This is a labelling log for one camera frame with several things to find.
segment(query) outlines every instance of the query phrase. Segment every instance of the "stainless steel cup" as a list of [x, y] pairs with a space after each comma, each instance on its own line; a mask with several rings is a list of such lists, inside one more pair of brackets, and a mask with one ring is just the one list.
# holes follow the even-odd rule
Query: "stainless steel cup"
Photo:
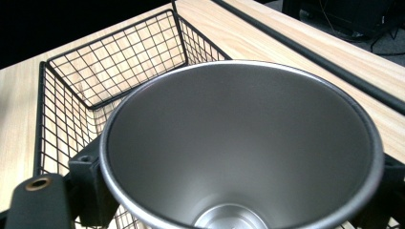
[[383, 169], [372, 120], [331, 83], [290, 67], [224, 61], [132, 92], [100, 143], [117, 198], [158, 228], [332, 228]]

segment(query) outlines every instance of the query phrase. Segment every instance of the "metal grid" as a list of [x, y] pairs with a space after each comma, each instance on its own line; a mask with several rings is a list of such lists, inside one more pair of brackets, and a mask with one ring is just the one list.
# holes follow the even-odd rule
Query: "metal grid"
[[[41, 63], [34, 174], [66, 175], [69, 159], [102, 132], [136, 86], [183, 66], [225, 59], [203, 34], [165, 10]], [[110, 228], [146, 227], [120, 206]]]

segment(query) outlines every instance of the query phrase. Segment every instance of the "black wire basket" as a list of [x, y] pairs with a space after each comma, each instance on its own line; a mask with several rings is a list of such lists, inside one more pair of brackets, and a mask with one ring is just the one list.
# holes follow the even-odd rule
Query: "black wire basket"
[[[34, 175], [69, 173], [68, 161], [103, 130], [117, 104], [148, 80], [230, 57], [172, 10], [41, 63]], [[121, 206], [116, 228], [142, 228]]]

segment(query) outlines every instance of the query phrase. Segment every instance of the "black bracket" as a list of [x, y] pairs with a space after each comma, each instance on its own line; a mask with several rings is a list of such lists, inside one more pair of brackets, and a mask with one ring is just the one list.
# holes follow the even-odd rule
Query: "black bracket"
[[82, 226], [107, 227], [118, 203], [108, 190], [98, 159], [99, 137], [69, 161], [66, 176], [46, 174], [30, 178], [13, 193], [5, 228], [75, 228], [80, 217]]

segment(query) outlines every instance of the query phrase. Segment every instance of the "wire mesh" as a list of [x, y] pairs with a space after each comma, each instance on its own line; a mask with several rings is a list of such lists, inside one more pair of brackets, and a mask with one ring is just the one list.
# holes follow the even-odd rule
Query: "wire mesh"
[[[102, 132], [136, 86], [183, 66], [225, 59], [203, 34], [165, 10], [41, 63], [34, 174], [66, 175], [69, 159]], [[146, 228], [122, 206], [109, 227]]]

